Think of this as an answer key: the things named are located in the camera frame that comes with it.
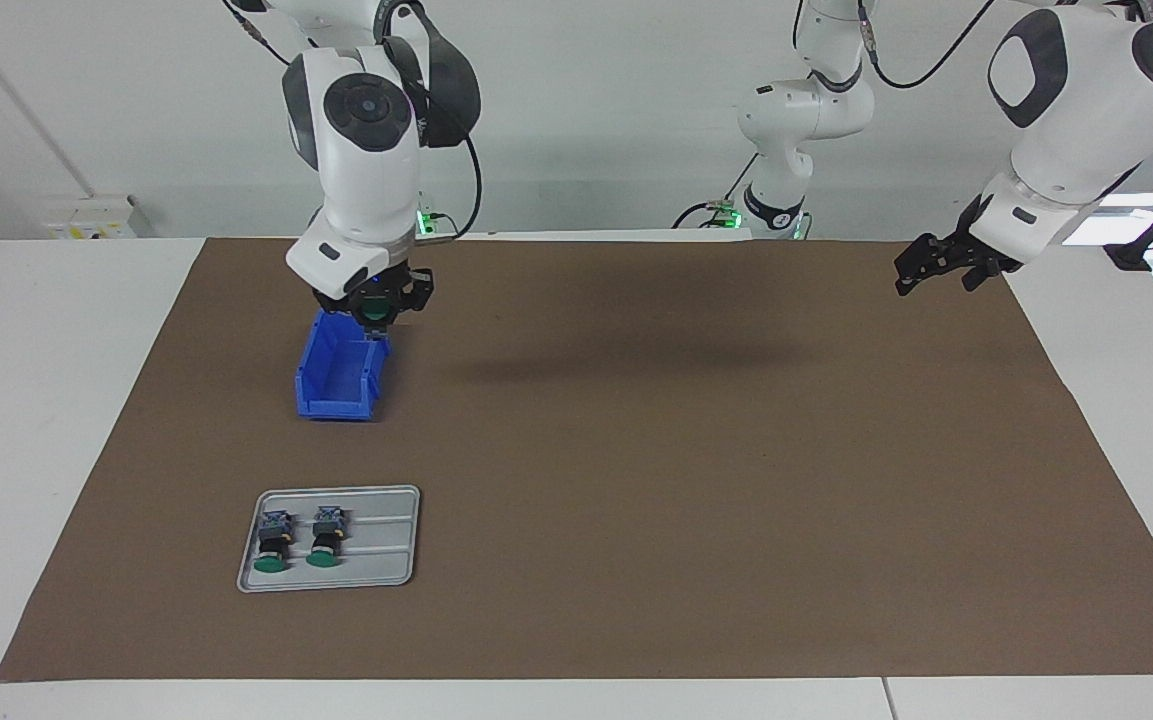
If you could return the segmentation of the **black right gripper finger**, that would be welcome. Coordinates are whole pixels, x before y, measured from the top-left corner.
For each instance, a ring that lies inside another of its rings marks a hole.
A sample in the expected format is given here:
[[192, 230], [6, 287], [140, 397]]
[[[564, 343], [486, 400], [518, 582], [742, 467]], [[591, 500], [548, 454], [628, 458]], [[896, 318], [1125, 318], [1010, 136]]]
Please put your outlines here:
[[395, 267], [393, 269], [393, 305], [395, 313], [420, 313], [434, 297], [434, 269]]
[[346, 297], [342, 297], [342, 299], [332, 299], [332, 297], [327, 297], [326, 293], [319, 290], [312, 290], [312, 295], [324, 313], [346, 316], [346, 318], [349, 318], [356, 325], [364, 324], [362, 320], [357, 318], [357, 309], [360, 309], [362, 299], [364, 299], [361, 293], [346, 293]]

